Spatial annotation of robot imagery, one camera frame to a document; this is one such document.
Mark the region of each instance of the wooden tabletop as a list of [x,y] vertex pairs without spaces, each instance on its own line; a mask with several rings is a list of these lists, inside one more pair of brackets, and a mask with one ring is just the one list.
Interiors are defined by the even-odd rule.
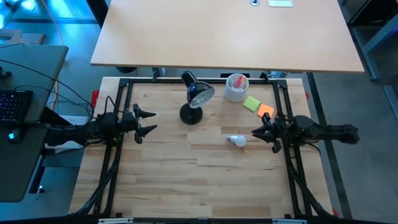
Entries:
[[[118,83],[119,78],[103,79],[95,114],[103,112],[106,96],[116,98]],[[310,116],[301,79],[287,79],[287,83],[294,114]],[[284,154],[272,153],[271,144],[252,137],[260,118],[241,102],[227,101],[224,85],[213,86],[216,93],[202,106],[203,119],[189,126],[179,118],[180,107],[187,102],[184,84],[134,84],[131,105],[138,103],[143,110],[157,113],[143,119],[142,125],[158,127],[143,144],[134,142],[134,133],[125,135],[113,213],[162,218],[283,218],[293,214]],[[248,95],[276,107],[269,85],[250,85]],[[227,142],[230,134],[244,134],[246,147],[242,150]],[[331,212],[319,153],[311,147],[301,149],[308,188]],[[100,144],[85,149],[71,212],[98,185],[104,150]],[[300,191],[298,196],[303,210]]]
[[113,0],[92,65],[364,72],[336,0]]

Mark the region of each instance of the desk lamp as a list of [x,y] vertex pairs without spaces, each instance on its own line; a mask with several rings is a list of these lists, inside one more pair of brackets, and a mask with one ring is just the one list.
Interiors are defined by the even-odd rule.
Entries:
[[185,124],[194,125],[199,123],[203,117],[200,106],[213,97],[215,89],[205,82],[198,81],[189,71],[183,72],[181,79],[188,88],[188,103],[181,107],[180,118]]

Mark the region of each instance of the keyboard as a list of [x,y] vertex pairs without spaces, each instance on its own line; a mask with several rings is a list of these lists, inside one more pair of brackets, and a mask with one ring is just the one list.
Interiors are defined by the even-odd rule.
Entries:
[[0,90],[0,123],[23,123],[33,91]]

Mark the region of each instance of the lamp base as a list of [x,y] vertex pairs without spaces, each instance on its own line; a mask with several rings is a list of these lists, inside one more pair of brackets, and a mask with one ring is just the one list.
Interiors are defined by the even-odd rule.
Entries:
[[185,103],[180,109],[180,118],[182,122],[188,125],[194,125],[199,123],[203,117],[201,108],[192,109],[188,103]]

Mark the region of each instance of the white light bulb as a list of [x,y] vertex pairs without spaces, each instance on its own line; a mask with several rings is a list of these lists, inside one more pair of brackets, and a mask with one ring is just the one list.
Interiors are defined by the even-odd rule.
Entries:
[[238,147],[244,147],[246,145],[246,138],[243,135],[228,136],[227,139],[235,143]]

